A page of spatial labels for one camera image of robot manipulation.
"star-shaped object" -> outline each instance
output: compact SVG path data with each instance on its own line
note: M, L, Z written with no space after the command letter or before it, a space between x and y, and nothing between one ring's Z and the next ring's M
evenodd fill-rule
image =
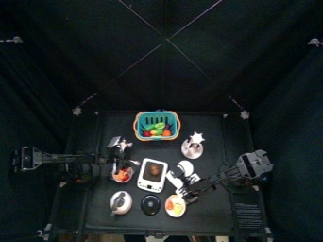
M205 141L205 139L203 139L203 137L202 137L202 134L203 134L203 133L197 133L197 132L195 132L195 134L191 136L191 138L193 138L193 142L191 142L191 143L198 143L198 144L201 144L201 142Z

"black curtain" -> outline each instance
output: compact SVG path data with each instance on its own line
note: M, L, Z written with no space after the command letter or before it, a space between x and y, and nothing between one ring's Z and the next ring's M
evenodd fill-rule
M14 37L0 24L4 37ZM63 152L72 111L36 68L22 43L0 43L0 240L48 222L55 189L46 170L12 173L12 152L32 146Z
M258 148L275 163L266 189L270 224L285 241L322 241L323 48L309 56L253 115Z

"white plate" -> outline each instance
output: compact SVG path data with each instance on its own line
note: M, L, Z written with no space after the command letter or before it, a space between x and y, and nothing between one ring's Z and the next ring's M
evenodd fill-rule
M174 204L174 208L171 210L167 209L167 204L170 201ZM170 214L170 216L174 216L174 217L183 216L186 213L186 210L187 210L186 200L179 195L171 195L166 201L166 210L167 210L167 213Z

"teal basket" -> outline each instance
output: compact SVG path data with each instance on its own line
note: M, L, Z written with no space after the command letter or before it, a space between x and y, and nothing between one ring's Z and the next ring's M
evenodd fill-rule
M146 126L166 123L171 126L170 131L173 133L171 136L151 136L146 137L143 132L146 130ZM162 111L162 112L139 112L137 114L137 119L134 121L134 131L137 138L142 141L159 141L159 140L174 140L179 135L181 130L181 121L178 119L178 115L173 111Z

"round lid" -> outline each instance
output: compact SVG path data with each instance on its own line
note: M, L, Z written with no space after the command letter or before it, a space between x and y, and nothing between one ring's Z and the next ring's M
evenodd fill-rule
M161 209L161 200L155 195L145 196L142 200L142 211L146 215L154 216Z

